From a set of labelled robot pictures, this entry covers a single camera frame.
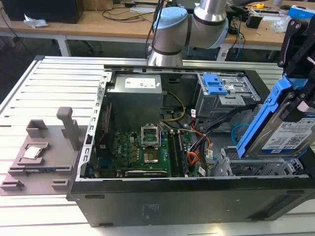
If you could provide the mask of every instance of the wooden desk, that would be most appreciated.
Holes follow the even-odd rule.
[[[272,7],[272,0],[264,2],[266,6]],[[283,1],[283,4],[297,4],[304,7],[315,8],[315,3],[300,1]],[[126,9],[114,9],[113,14],[126,11]],[[136,16],[135,12],[126,12],[113,17],[127,18]],[[153,14],[143,16],[152,21]],[[105,19],[101,12],[85,11],[77,24],[48,23],[49,26],[32,29],[23,22],[11,22],[8,17],[6,21],[20,37],[52,38],[59,43],[63,56],[70,56],[67,40],[93,40],[93,41],[118,41],[118,42],[138,42],[144,43],[151,23],[141,21],[136,23],[121,23]],[[242,23],[241,32],[246,38],[244,48],[262,50],[280,50],[284,33],[275,33],[271,29],[272,22],[262,21],[258,29],[249,29]],[[0,35],[14,36],[0,17]],[[225,60],[225,54],[235,41],[235,35],[228,35],[222,44],[218,60]]]
[[[262,2],[266,7],[272,7],[279,9],[278,6],[273,5],[273,0]],[[303,1],[283,1],[283,5],[298,5],[308,8],[315,8],[314,2],[303,2]],[[261,21],[257,29],[250,29],[246,27],[246,24],[242,22],[241,30],[245,36],[246,44],[244,48],[247,49],[261,49],[261,50],[275,50],[279,51],[281,49],[285,33],[275,33],[272,28],[273,22]],[[235,42],[236,36],[228,34],[224,43],[222,44],[217,60],[224,61],[226,54],[232,44]]]

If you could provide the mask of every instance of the sticker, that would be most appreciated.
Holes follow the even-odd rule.
[[[156,219],[159,213],[159,204],[145,204],[142,206],[143,219]]]
[[[283,122],[262,150],[267,153],[280,153],[297,149],[311,135],[314,125],[314,118],[302,118],[299,122]]]
[[[200,166],[199,167],[199,173],[202,175],[202,176],[206,176],[206,171]]]
[[[195,109],[191,110],[191,117],[196,118],[196,110]]]
[[[213,151],[212,150],[208,150],[208,158],[209,159],[213,159]]]
[[[156,80],[154,78],[127,78],[126,89],[155,89]]]

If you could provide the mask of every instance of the power supply label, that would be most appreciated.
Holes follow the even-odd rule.
[[[125,80],[126,89],[155,89],[156,80],[154,78],[127,78]]]
[[[314,125],[315,118],[310,115],[306,115],[299,122],[283,122],[266,142],[262,152],[292,152],[311,135]]]

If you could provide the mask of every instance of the motherboard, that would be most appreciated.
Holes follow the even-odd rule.
[[[158,146],[144,143],[157,143]],[[144,133],[115,132],[111,155],[100,145],[94,173],[101,178],[194,176],[196,171],[189,172],[186,158],[190,145],[188,132],[159,131],[156,134],[150,129]]]

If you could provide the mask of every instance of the desk leg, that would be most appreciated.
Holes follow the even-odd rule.
[[[70,52],[69,44],[68,44],[67,40],[66,39],[58,39],[58,44],[59,44],[59,49],[60,49],[61,55],[63,57],[70,57],[71,52]]]
[[[221,45],[219,53],[218,53],[217,61],[225,61],[229,47],[230,47],[229,44],[223,43]]]

